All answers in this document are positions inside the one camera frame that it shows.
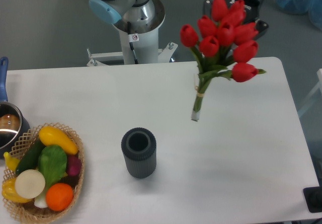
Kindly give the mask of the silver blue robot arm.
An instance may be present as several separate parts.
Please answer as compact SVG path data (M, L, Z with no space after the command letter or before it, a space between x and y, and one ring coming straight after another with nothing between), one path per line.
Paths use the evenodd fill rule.
M231 8L238 0L225 0ZM259 19L259 10L264 0L243 0L246 12L244 23L256 24L258 37L266 33L269 26ZM115 25L126 33L146 33L163 22L165 10L159 0L89 0L92 12L107 24Z

